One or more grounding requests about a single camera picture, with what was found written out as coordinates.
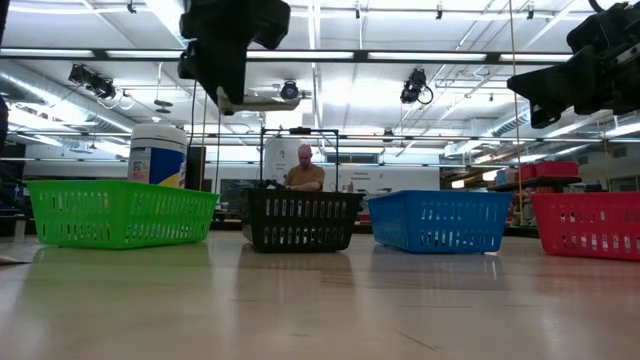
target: white container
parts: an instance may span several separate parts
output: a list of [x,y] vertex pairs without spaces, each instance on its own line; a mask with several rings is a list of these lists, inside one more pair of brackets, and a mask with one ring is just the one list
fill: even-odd
[[129,181],[184,188],[187,134],[170,125],[136,125],[131,134]]

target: tan shirt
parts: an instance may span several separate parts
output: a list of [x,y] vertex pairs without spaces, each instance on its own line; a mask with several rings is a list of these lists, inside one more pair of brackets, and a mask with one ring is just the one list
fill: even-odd
[[295,166],[289,170],[285,185],[298,186],[312,181],[319,183],[320,190],[322,190],[322,186],[324,184],[324,170],[321,167],[312,164],[309,166],[309,169],[305,171],[302,170],[300,166]]

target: green basket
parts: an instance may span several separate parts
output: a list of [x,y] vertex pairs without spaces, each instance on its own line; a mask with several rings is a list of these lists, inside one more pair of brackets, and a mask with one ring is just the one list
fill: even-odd
[[40,242],[131,249],[202,241],[218,195],[122,180],[31,181]]

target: black camera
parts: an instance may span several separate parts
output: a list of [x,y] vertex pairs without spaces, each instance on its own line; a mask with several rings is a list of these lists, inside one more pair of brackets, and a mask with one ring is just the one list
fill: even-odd
[[273,50],[289,31],[291,8],[281,0],[192,0],[180,18],[191,41],[178,63],[182,79],[195,79],[217,104],[218,87],[229,101],[244,101],[247,47]]
[[420,101],[420,96],[424,90],[431,92],[431,89],[427,86],[427,76],[424,74],[424,69],[413,69],[409,79],[404,83],[404,89],[400,93],[400,101],[403,104],[413,104],[416,101]]
[[578,115],[601,109],[622,115],[640,108],[640,3],[597,12],[567,36],[574,55],[565,64],[516,75],[507,87],[530,101],[531,126],[545,128],[573,106]]

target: red bin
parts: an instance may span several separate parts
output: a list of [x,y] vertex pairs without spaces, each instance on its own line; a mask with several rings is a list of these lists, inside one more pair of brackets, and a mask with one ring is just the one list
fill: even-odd
[[573,161],[542,162],[535,164],[535,174],[536,177],[578,177],[578,163]]
[[640,192],[536,194],[532,199],[547,254],[640,261]]

